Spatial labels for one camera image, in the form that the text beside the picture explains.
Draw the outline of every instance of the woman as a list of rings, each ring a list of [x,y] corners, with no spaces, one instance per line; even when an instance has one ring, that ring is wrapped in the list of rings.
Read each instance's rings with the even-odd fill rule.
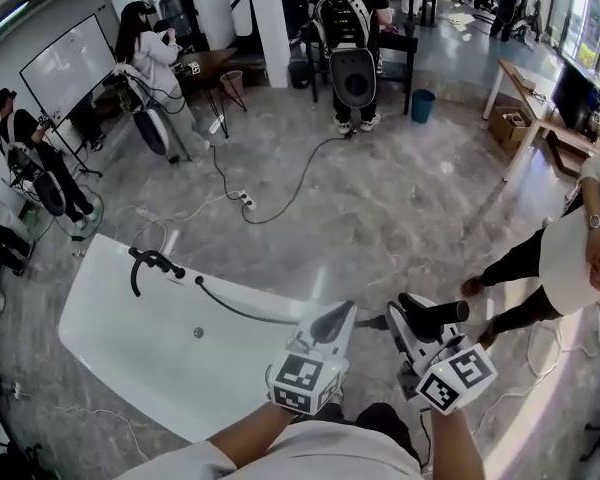
[[[496,37],[500,29],[502,30],[502,42],[506,43],[511,35],[511,29],[515,25],[515,17],[518,10],[518,0],[498,0],[498,8],[496,9],[496,17],[491,25],[490,36]]]
[[[485,286],[540,278],[540,288],[526,301],[489,322],[479,339],[485,348],[498,334],[560,318],[600,300],[600,154],[584,162],[580,179],[583,206],[537,231],[462,285],[462,293],[471,297]]]
[[[172,128],[173,142],[180,149],[179,154],[190,159],[185,143],[192,143],[195,152],[200,154],[209,148],[196,131],[196,120],[187,105],[178,79],[169,67],[178,58],[175,30],[167,31],[168,43],[151,30],[147,20],[147,5],[144,2],[131,2],[122,11],[120,30],[116,43],[116,58],[136,68],[148,81],[138,82],[146,98],[157,108]]]

